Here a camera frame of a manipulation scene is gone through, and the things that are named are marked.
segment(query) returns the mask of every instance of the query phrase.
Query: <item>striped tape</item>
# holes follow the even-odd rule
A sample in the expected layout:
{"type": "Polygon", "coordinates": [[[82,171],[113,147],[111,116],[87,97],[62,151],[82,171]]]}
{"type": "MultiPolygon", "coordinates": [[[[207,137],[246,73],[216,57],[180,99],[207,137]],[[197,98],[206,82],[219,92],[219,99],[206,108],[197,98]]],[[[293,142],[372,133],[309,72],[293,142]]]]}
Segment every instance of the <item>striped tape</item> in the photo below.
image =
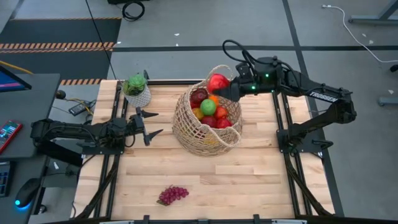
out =
{"type": "Polygon", "coordinates": [[[0,53],[37,53],[37,52],[86,52],[108,50],[113,51],[114,42],[75,42],[75,43],[0,43],[0,53]]]}
{"type": "MultiPolygon", "coordinates": [[[[10,21],[34,21],[34,20],[88,20],[90,17],[84,18],[38,18],[38,19],[10,19],[10,21]]],[[[122,19],[120,17],[95,17],[94,19],[122,19]]]]}
{"type": "Polygon", "coordinates": [[[62,80],[60,85],[98,85],[102,78],[62,80]]]}

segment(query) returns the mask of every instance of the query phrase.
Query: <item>wood plank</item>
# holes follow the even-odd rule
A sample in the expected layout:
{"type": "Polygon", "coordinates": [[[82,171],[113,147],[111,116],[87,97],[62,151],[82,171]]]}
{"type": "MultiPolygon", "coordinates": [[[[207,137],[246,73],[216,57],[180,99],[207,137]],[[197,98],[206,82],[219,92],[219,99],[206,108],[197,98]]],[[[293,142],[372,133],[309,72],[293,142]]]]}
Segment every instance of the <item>wood plank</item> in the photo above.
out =
{"type": "MultiPolygon", "coordinates": [[[[118,179],[113,206],[113,220],[151,219],[236,219],[292,218],[289,185],[284,159],[279,152],[271,95],[247,96],[241,100],[244,126],[240,145],[218,157],[203,158],[183,149],[172,133],[175,104],[189,85],[150,86],[151,103],[146,111],[159,113],[145,120],[148,131],[164,129],[150,146],[145,147],[142,135],[136,143],[126,148],[119,163],[118,179]],[[156,203],[159,194],[170,185],[185,187],[190,195],[164,207],[156,203]]],[[[100,83],[93,122],[109,119],[116,81],[100,83]]],[[[309,113],[304,97],[289,97],[293,121],[308,120],[309,113]]],[[[123,96],[119,101],[121,114],[123,96]]],[[[134,114],[129,105],[127,116],[134,114]]],[[[75,196],[79,214],[98,188],[103,156],[96,156],[81,170],[75,196]]],[[[302,164],[309,189],[320,203],[333,212],[325,172],[319,158],[302,154],[302,164]]],[[[298,190],[298,201],[303,210],[303,199],[298,190]]],[[[106,210],[108,193],[103,197],[101,214],[106,210]]]]}

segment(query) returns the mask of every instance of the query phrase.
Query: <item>woven basket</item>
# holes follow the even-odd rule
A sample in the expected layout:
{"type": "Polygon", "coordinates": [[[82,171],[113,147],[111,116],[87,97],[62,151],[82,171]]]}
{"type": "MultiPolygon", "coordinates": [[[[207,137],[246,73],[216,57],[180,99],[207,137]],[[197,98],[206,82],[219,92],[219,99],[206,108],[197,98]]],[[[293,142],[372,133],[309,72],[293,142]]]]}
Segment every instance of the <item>woven basket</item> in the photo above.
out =
{"type": "Polygon", "coordinates": [[[173,133],[180,144],[189,152],[203,157],[220,156],[229,152],[233,147],[239,144],[242,131],[242,109],[238,102],[219,98],[219,104],[228,110],[228,119],[233,123],[232,127],[217,129],[211,128],[195,117],[190,106],[190,95],[198,88],[206,89],[208,79],[219,68],[227,68],[227,65],[215,67],[208,75],[205,81],[193,85],[177,101],[175,114],[173,117],[173,133]]]}
{"type": "Polygon", "coordinates": [[[144,107],[148,105],[150,99],[152,98],[152,95],[150,94],[148,86],[145,85],[144,91],[142,91],[137,96],[127,96],[126,94],[124,94],[124,97],[126,97],[127,101],[134,107],[144,107]]]}

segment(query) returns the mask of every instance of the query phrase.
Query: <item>gray floor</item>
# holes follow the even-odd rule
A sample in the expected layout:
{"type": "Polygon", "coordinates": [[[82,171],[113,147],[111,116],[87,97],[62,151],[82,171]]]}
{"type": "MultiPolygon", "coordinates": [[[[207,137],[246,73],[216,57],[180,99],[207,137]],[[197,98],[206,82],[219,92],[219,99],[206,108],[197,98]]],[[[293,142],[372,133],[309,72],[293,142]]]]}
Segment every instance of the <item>gray floor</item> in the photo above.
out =
{"type": "MultiPolygon", "coordinates": [[[[11,15],[17,0],[0,1],[0,30],[11,15]]],[[[357,45],[342,25],[342,14],[321,9],[322,4],[342,7],[346,15],[378,14],[389,0],[289,0],[298,39],[301,45],[357,45]]],[[[95,17],[120,15],[116,6],[105,0],[89,0],[95,17]]],[[[165,47],[220,45],[235,39],[244,45],[291,46],[287,19],[280,0],[153,0],[144,2],[145,16],[137,22],[122,20],[118,47],[165,47]]],[[[81,0],[25,0],[17,18],[88,17],[81,0]]],[[[398,45],[398,26],[348,24],[353,34],[364,43],[398,45]]],[[[252,51],[254,56],[278,55],[299,69],[293,51],[252,51]]],[[[382,60],[398,59],[396,51],[375,52],[382,60]]],[[[343,86],[354,92],[357,120],[346,125],[332,124],[325,136],[335,145],[330,149],[331,161],[347,217],[398,220],[395,189],[398,176],[396,139],[398,108],[379,107],[379,96],[398,97],[398,73],[391,73],[392,64],[380,64],[369,53],[304,52],[310,78],[331,86],[343,86]]],[[[219,64],[235,66],[220,51],[197,52],[120,52],[113,53],[116,76],[126,78],[146,69],[151,79],[205,78],[219,64]]],[[[98,86],[62,87],[68,97],[92,100],[98,86]]],[[[328,105],[317,102],[318,109],[328,105]]],[[[70,105],[56,101],[55,106],[70,105]]],[[[52,110],[50,117],[68,122],[84,122],[85,116],[72,117],[52,110]]],[[[46,192],[45,214],[32,217],[31,223],[65,220],[71,210],[73,189],[52,189],[46,192]]]]}

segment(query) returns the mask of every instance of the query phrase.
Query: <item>blue light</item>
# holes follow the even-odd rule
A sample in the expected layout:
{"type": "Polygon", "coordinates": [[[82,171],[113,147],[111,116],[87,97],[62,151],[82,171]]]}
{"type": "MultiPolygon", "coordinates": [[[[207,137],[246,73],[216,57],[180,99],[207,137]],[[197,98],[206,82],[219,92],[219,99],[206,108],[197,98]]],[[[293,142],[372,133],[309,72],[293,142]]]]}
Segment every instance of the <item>blue light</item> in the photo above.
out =
{"type": "Polygon", "coordinates": [[[28,205],[26,205],[25,207],[22,207],[22,208],[20,208],[20,207],[17,206],[17,210],[18,210],[18,211],[21,211],[21,212],[22,212],[22,211],[26,211],[26,210],[30,207],[31,203],[32,203],[32,202],[29,202],[28,205]]]}

